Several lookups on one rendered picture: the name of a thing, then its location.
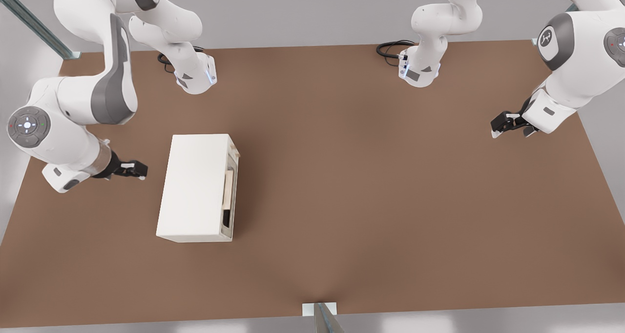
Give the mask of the white oven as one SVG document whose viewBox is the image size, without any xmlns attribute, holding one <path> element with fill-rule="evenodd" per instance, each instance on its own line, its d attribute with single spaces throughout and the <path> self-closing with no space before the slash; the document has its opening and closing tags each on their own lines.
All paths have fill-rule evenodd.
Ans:
<svg viewBox="0 0 625 333">
<path fill-rule="evenodd" d="M 239 158 L 228 134 L 174 135 L 156 235 L 176 243 L 232 241 Z M 231 210 L 222 209 L 226 170 L 234 170 Z"/>
</svg>

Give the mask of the silver frame post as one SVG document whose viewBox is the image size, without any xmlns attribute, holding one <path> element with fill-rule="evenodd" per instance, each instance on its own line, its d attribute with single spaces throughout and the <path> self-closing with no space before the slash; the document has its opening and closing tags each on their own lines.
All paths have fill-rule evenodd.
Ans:
<svg viewBox="0 0 625 333">
<path fill-rule="evenodd" d="M 302 304 L 302 316 L 314 317 L 315 333 L 345 333 L 335 315 L 337 315 L 337 303 L 304 303 Z"/>
<path fill-rule="evenodd" d="M 33 31 L 51 50 L 63 60 L 80 59 L 80 51 L 71 51 L 44 23 L 34 15 L 20 0 L 0 0 L 7 10 Z"/>
</svg>

